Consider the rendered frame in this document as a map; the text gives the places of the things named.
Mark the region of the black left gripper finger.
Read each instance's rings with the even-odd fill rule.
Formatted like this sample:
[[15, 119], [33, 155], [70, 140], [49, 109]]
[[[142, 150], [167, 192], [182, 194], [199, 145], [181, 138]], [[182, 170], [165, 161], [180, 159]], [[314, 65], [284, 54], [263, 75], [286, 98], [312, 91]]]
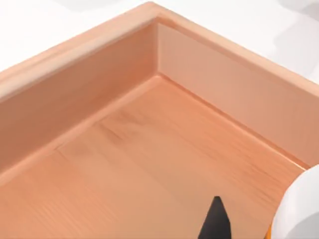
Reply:
[[230, 220], [219, 196], [213, 198], [197, 239], [232, 239]]

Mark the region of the white rounded object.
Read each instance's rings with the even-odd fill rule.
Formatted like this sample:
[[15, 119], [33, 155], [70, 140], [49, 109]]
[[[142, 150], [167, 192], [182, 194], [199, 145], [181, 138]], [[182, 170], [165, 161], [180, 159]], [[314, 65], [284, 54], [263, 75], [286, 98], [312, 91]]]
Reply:
[[264, 239], [319, 239], [319, 164], [285, 191]]

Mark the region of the shallow salmon-coloured box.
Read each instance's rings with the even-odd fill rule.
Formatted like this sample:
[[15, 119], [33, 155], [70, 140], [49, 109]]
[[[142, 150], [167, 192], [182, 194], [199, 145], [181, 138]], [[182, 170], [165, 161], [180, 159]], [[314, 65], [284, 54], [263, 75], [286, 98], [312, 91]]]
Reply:
[[0, 239], [268, 239], [319, 165], [319, 85], [156, 3], [0, 72]]

